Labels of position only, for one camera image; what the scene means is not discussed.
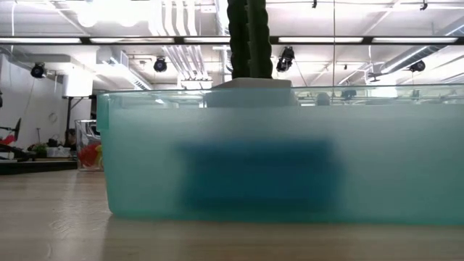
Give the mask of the black overhead rig frame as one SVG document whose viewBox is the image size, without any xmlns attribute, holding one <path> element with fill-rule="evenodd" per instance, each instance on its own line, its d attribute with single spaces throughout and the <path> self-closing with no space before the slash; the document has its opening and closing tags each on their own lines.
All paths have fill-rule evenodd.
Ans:
<svg viewBox="0 0 464 261">
<path fill-rule="evenodd" d="M 228 45 L 228 36 L 151 36 L 151 37 L 0 37 L 0 45 Z M 464 46 L 464 36 L 271 36 L 272 45 L 450 45 Z"/>
</svg>

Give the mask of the clear plastic cup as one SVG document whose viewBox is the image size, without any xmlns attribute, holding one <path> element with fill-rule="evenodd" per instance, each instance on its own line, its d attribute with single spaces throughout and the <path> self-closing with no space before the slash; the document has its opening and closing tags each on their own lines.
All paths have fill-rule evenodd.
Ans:
<svg viewBox="0 0 464 261">
<path fill-rule="evenodd" d="M 76 131 L 76 149 L 77 149 L 77 160 L 78 160 L 78 169 L 79 171 L 95 171 L 102 172 L 97 166 L 94 167 L 84 167 L 79 159 L 78 152 L 85 147 L 86 145 L 99 142 L 101 145 L 101 137 L 99 132 L 96 129 L 96 120 L 76 120 L 75 121 L 75 131 Z"/>
</svg>

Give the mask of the translucent teal plastic bin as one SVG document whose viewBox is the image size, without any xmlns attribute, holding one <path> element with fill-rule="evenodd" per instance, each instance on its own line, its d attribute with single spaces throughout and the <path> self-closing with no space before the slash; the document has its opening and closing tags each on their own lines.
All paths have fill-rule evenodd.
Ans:
<svg viewBox="0 0 464 261">
<path fill-rule="evenodd" d="M 464 225 L 464 86 L 292 88 L 293 107 L 208 108 L 210 90 L 112 91 L 97 98 L 110 211 L 121 217 Z M 224 141 L 333 144 L 332 208 L 203 212 L 182 200 L 182 147 Z"/>
</svg>

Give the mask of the black table rail frame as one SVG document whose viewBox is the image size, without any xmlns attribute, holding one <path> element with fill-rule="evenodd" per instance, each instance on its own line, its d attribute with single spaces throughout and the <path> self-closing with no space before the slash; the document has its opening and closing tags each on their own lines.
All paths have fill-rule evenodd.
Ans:
<svg viewBox="0 0 464 261">
<path fill-rule="evenodd" d="M 74 160 L 39 160 L 25 162 L 0 160 L 0 175 L 44 173 L 62 170 L 75 170 L 77 168 L 78 163 Z"/>
</svg>

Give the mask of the black red background stand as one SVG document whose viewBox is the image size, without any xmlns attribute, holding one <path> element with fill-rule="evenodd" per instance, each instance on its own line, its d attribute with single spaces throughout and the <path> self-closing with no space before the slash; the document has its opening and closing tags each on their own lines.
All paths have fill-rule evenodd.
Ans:
<svg viewBox="0 0 464 261">
<path fill-rule="evenodd" d="M 23 155 L 23 151 L 13 146 L 13 143 L 16 143 L 19 138 L 21 122 L 22 118 L 20 117 L 15 127 L 0 126 L 0 130 L 8 132 L 6 138 L 0 138 L 0 150 L 3 149 L 5 152 L 11 152 L 14 155 L 18 155 L 19 157 Z"/>
</svg>

